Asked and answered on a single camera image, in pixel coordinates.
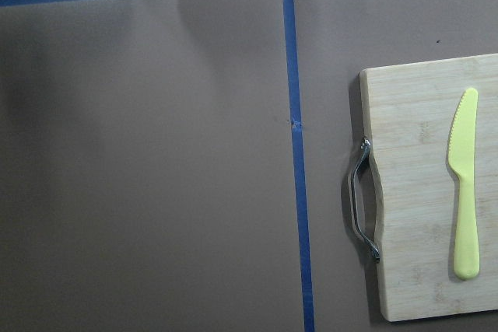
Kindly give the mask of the yellow plastic knife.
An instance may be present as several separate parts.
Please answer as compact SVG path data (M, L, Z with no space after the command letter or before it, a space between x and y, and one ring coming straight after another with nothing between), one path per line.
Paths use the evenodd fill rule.
M473 279L480 271L475 210L475 131L478 102L477 89L466 89L454 114L448 142L448 165L458 178L454 273L461 280Z

